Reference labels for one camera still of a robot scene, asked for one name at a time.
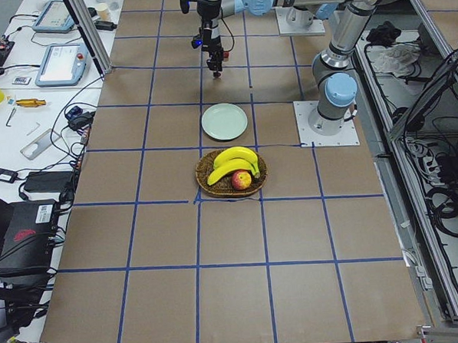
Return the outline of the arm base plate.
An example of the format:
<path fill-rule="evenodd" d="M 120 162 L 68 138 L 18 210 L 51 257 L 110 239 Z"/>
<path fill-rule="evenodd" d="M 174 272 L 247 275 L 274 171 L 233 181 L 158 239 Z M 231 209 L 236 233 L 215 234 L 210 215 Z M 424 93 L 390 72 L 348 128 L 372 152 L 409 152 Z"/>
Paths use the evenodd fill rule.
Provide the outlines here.
<path fill-rule="evenodd" d="M 325 26 L 306 8 L 276 8 L 279 35 L 324 36 Z"/>
<path fill-rule="evenodd" d="M 318 112 L 318 101 L 293 103 L 302 147 L 359 146 L 357 130 L 349 109 L 339 120 L 326 120 Z"/>

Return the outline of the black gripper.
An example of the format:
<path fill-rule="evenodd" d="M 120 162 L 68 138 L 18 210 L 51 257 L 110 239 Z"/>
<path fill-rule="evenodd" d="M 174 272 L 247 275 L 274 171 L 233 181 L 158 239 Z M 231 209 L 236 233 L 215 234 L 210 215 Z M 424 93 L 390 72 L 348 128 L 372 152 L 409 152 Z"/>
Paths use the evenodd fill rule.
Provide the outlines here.
<path fill-rule="evenodd" d="M 211 71 L 222 71 L 224 59 L 222 40 L 219 35 L 218 21 L 205 21 L 200 27 L 202 52 L 206 52 L 209 58 L 206 61 L 207 68 Z"/>

